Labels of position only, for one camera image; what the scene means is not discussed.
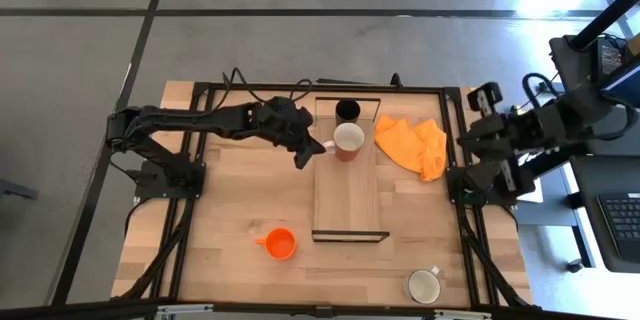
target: orange towel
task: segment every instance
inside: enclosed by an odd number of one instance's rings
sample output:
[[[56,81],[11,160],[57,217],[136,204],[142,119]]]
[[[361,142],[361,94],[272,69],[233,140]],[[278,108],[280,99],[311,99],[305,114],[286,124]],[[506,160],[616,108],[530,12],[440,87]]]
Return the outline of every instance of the orange towel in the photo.
[[[413,128],[405,119],[380,116],[375,130],[376,144],[396,164],[420,173],[424,181],[442,176],[447,159],[447,134],[431,119]]]

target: wheel caster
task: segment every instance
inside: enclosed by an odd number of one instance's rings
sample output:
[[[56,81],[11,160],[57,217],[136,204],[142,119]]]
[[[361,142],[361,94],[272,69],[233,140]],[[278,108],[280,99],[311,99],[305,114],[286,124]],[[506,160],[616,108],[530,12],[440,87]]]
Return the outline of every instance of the wheel caster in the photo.
[[[572,274],[575,274],[582,269],[584,269],[584,265],[582,265],[582,259],[575,259],[567,264],[567,271]]]

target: computer monitor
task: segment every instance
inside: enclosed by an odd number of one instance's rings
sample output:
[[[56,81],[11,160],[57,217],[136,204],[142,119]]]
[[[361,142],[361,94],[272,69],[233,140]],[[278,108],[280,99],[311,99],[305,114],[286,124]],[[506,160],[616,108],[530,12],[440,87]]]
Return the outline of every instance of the computer monitor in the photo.
[[[602,89],[640,109],[640,54],[612,72]]]

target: black keyboard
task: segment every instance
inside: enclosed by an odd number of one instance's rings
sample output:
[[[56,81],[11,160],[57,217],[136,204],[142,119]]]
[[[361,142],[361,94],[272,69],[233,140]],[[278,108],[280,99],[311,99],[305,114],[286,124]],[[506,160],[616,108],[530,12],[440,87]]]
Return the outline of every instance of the black keyboard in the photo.
[[[618,255],[640,262],[640,194],[598,196]]]

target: wooden board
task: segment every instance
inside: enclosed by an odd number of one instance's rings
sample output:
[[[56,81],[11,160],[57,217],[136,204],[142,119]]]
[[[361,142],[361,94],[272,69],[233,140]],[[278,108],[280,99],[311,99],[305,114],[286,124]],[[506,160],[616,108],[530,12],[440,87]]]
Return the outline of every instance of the wooden board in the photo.
[[[168,82],[162,106],[188,108],[192,88],[192,82]],[[288,96],[284,92],[257,93],[264,98]],[[313,111],[315,96],[312,92],[298,104]],[[435,95],[376,96],[382,98],[381,114],[408,117],[411,125],[433,118],[442,128]],[[253,100],[248,93],[233,91],[225,104],[249,101]],[[452,104],[449,109],[457,136]],[[466,104],[465,109],[469,124],[477,114],[468,111]],[[154,138],[177,151],[182,135],[157,133]],[[462,159],[460,149],[457,152]],[[180,300],[419,306],[404,295],[403,281],[415,269],[437,265],[442,269],[442,294],[433,306],[469,306],[458,225],[444,179],[422,182],[376,149],[380,226],[391,236],[379,244],[314,243],[312,163],[297,170],[291,153],[266,141],[233,141],[213,135],[208,137],[204,159],[206,185],[195,206]],[[166,200],[152,200],[132,216],[113,295],[128,290],[155,256],[166,208]],[[484,215],[493,260],[520,296],[530,300],[513,219],[499,207],[485,207]],[[254,243],[276,226],[288,227],[297,237],[297,252],[289,261],[269,258]],[[169,261],[162,288],[165,295],[172,266]],[[475,268],[481,299],[486,301],[477,261]]]
[[[334,118],[316,120],[318,141],[333,137]],[[358,156],[349,162],[334,155],[318,155],[314,159],[314,230],[378,231],[378,183],[376,179],[376,146],[373,120],[359,120],[365,142]],[[314,235],[315,240],[377,241],[380,236]]]

